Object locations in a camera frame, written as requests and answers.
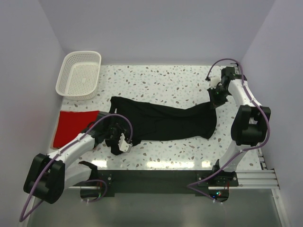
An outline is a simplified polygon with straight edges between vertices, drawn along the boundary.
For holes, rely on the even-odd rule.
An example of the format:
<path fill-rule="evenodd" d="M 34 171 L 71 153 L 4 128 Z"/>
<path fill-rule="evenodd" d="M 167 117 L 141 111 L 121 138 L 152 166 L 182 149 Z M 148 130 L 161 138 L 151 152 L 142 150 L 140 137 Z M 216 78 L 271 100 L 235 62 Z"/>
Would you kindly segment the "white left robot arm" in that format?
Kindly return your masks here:
<path fill-rule="evenodd" d="M 118 147 L 128 146 L 133 138 L 130 121 L 120 114 L 99 112 L 96 120 L 66 145 L 49 154 L 37 154 L 25 179 L 24 192 L 28 193 L 29 198 L 36 197 L 53 204 L 64 190 L 75 184 L 94 185 L 99 182 L 98 168 L 89 162 L 77 160 L 109 139 L 114 128 L 118 128 Z"/>

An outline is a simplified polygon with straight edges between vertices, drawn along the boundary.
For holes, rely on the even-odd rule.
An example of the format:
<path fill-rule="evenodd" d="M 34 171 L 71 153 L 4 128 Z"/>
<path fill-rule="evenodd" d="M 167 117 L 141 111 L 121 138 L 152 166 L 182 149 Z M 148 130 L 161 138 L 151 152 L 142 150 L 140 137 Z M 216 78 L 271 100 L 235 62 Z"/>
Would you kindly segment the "black t shirt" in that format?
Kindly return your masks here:
<path fill-rule="evenodd" d="M 137 102 L 124 97 L 111 98 L 109 127 L 118 123 L 126 138 L 132 137 L 132 145 L 141 141 L 182 140 L 191 137 L 209 139 L 213 135 L 217 116 L 210 102 L 201 103 L 188 109 Z M 111 146 L 111 153 L 120 155 L 118 145 Z"/>

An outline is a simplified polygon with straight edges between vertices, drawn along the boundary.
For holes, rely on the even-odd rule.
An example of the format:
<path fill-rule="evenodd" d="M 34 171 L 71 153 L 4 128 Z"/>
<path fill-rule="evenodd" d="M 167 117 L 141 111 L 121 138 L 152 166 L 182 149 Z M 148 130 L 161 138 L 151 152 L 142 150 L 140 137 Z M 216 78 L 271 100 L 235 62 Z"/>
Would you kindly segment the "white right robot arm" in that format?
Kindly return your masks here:
<path fill-rule="evenodd" d="M 270 135 L 271 110 L 258 102 L 248 87 L 243 74 L 234 67 L 225 67 L 220 77 L 206 77 L 210 82 L 208 94 L 213 109 L 227 102 L 232 96 L 238 111 L 231 127 L 232 141 L 225 154 L 216 162 L 211 181 L 217 186 L 228 180 L 227 172 L 235 172 L 245 153 L 264 146 Z"/>

